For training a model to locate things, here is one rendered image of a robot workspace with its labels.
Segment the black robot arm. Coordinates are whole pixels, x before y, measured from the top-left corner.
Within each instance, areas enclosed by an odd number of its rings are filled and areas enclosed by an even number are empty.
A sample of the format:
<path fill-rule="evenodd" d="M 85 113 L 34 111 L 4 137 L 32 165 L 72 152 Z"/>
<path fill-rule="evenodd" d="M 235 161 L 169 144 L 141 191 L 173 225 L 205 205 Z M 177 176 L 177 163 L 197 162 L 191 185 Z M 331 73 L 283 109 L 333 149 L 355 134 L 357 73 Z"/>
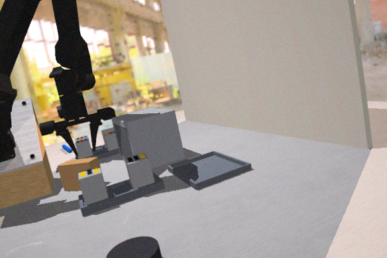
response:
<path fill-rule="evenodd" d="M 17 90 L 10 75 L 40 1 L 5 0 L 0 10 L 0 162 L 16 157 L 10 128 Z M 87 42 L 80 34 L 76 0 L 52 0 L 52 8 L 58 33 L 55 58 L 61 66 L 53 68 L 49 78 L 54 78 L 58 96 L 90 90 L 95 76 Z"/>

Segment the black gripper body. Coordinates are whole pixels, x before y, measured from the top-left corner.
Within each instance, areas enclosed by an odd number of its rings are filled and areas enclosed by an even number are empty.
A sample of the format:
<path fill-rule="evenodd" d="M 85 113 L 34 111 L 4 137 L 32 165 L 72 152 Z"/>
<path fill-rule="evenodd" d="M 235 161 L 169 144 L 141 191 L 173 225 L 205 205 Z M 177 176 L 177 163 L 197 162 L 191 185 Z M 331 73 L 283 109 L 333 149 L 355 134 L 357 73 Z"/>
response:
<path fill-rule="evenodd" d="M 98 109 L 97 113 L 88 115 L 82 92 L 58 97 L 65 120 L 57 123 L 55 123 L 54 120 L 41 123 L 39 127 L 42 136 L 51 135 L 54 131 L 56 134 L 63 133 L 66 132 L 67 127 L 79 125 L 81 123 L 90 122 L 94 125 L 101 123 L 101 120 L 106 121 L 112 119 L 112 117 L 116 117 L 112 107 Z M 85 118 L 79 119 L 80 117 Z M 75 119 L 75 121 L 70 121 L 73 119 Z"/>

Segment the blue cylinder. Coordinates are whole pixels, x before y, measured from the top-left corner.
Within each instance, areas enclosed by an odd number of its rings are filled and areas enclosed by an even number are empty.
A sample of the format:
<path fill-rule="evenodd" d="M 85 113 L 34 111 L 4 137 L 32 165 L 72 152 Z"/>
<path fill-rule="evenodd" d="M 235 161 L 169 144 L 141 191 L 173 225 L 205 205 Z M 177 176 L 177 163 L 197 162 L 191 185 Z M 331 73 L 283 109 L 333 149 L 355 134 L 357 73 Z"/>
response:
<path fill-rule="evenodd" d="M 72 149 L 66 146 L 65 144 L 62 145 L 62 148 L 66 149 L 69 153 L 72 152 Z"/>

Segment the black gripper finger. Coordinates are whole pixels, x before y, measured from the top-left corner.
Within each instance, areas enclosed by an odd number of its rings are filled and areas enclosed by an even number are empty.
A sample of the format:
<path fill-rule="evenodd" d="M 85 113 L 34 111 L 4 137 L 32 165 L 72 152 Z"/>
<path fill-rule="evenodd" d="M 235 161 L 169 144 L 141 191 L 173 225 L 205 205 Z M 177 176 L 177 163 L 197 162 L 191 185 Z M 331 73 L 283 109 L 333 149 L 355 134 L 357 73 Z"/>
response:
<path fill-rule="evenodd" d="M 78 156 L 76 146 L 74 145 L 74 142 L 72 141 L 72 138 L 71 138 L 71 135 L 70 135 L 70 132 L 68 131 L 68 129 L 66 130 L 66 132 L 56 134 L 56 136 L 57 137 L 61 136 L 61 138 L 63 138 L 63 140 L 65 140 L 65 142 L 67 142 L 69 144 L 69 146 L 71 147 L 73 152 L 76 154 L 76 156 Z"/>
<path fill-rule="evenodd" d="M 96 146 L 97 132 L 100 125 L 103 125 L 103 123 L 101 122 L 94 125 L 92 125 L 91 123 L 89 124 L 90 133 L 91 133 L 91 144 L 94 152 L 95 152 L 95 146 Z"/>

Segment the beige wall panel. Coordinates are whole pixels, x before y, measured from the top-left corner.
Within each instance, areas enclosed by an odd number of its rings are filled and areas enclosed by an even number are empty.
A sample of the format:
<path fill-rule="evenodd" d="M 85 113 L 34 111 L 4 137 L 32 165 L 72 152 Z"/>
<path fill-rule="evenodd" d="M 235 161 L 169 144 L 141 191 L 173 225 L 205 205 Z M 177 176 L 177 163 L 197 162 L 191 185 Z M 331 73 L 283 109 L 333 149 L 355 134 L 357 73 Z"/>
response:
<path fill-rule="evenodd" d="M 186 121 L 372 147 L 354 0 L 160 0 Z"/>

